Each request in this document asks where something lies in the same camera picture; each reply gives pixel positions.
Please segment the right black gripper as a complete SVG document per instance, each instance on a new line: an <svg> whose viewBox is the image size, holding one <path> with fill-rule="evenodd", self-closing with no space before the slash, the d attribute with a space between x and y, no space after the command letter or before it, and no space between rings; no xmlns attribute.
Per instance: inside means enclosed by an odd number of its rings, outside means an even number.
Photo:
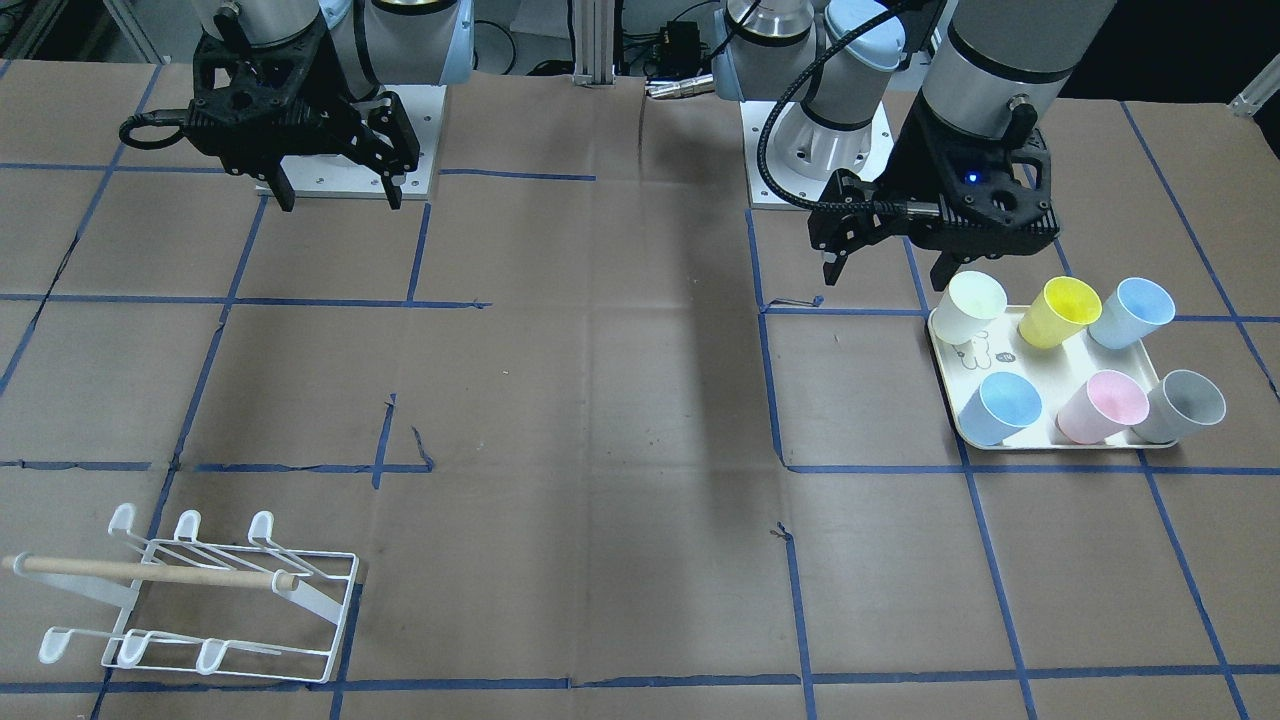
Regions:
<svg viewBox="0 0 1280 720"><path fill-rule="evenodd" d="M280 210L294 210L285 156L340 154L380 177L392 210L403 204L404 176L420 145L399 97L357 109L326 28L306 28L266 47L204 33L195 53L193 99L184 109L134 114L119 128L134 149L186 138L218 158L227 173L265 181Z"/></svg>

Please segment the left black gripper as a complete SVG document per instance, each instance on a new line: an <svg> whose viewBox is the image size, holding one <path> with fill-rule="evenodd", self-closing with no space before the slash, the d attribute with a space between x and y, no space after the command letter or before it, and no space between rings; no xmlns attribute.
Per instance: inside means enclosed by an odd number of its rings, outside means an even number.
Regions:
<svg viewBox="0 0 1280 720"><path fill-rule="evenodd" d="M815 210L808 219L824 283L838 283L852 252L893 234L940 252L931 268L937 292L966 263L1030 256L1050 246L1060 224L1039 115L1023 97L1006 108L1010 128L979 138L947 126L919 97L879 178L868 182L835 170L820 201L837 204L837 210Z"/></svg>

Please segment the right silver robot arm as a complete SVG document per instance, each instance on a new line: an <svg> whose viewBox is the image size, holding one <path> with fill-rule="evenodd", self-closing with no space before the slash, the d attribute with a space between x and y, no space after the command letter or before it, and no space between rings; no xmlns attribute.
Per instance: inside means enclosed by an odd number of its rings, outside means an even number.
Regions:
<svg viewBox="0 0 1280 720"><path fill-rule="evenodd" d="M461 85L472 73L468 1L197 1L193 96L124 120L120 141L180 141L229 176L266 186L291 211L287 158L338 156L372 173L390 208L422 156L402 86Z"/></svg>

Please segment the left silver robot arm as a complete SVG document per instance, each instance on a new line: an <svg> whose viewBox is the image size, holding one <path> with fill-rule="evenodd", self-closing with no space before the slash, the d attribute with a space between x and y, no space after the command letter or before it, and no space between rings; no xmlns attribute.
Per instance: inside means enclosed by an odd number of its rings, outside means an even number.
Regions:
<svg viewBox="0 0 1280 720"><path fill-rule="evenodd" d="M891 77L928 40L941 1L727 1L716 91L768 102L748 158L767 193L808 210L837 283L891 236L937 252L942 290L978 259L1030 256L1060 233L1041 120L1111 1L959 1L884 168L869 168Z"/></svg>

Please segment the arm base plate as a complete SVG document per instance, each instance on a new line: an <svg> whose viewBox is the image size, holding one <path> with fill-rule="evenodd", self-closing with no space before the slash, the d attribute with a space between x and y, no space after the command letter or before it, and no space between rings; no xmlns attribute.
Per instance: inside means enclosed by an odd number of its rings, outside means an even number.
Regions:
<svg viewBox="0 0 1280 720"><path fill-rule="evenodd" d="M769 190L756 164L760 131L773 106L763 101L739 105L750 206L794 210L794 205ZM791 102L771 132L767 158L776 182L796 196L817 200L837 169L849 169L863 181L877 179L892 149L893 137L883 104L877 106L868 126L842 132L813 124L797 104Z"/></svg>
<svg viewBox="0 0 1280 720"><path fill-rule="evenodd" d="M438 150L445 119L447 87L435 85L390 85L402 101L419 141L417 168L406 174L399 190L406 201L426 201L434 191ZM342 155L287 156L282 161L297 199L385 197L375 173Z"/></svg>

